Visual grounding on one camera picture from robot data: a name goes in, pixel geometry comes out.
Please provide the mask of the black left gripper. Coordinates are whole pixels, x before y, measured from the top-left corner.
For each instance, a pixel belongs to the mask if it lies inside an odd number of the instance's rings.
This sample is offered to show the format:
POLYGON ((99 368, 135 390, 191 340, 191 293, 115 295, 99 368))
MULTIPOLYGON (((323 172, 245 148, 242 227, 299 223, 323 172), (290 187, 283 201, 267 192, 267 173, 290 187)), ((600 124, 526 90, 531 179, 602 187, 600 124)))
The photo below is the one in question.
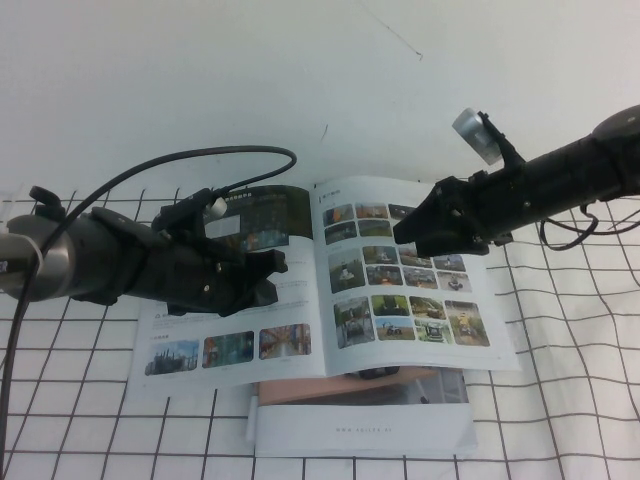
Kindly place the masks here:
POLYGON ((175 237, 150 230, 141 240, 142 259, 124 284, 127 296, 164 302, 174 315, 203 312, 229 316, 278 302, 275 284, 253 285, 248 271, 288 271, 276 249, 246 254, 204 236, 175 237))

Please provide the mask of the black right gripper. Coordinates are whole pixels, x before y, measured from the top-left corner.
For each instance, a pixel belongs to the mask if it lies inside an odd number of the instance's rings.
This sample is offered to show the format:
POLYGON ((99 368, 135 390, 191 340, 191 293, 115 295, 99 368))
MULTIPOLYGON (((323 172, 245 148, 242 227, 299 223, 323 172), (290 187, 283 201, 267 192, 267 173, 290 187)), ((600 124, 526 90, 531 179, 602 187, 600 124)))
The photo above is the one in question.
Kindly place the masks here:
POLYGON ((524 202, 506 180, 483 171, 467 180, 448 177, 393 228, 398 244, 415 243, 421 256, 486 255, 513 240, 525 225, 524 202))

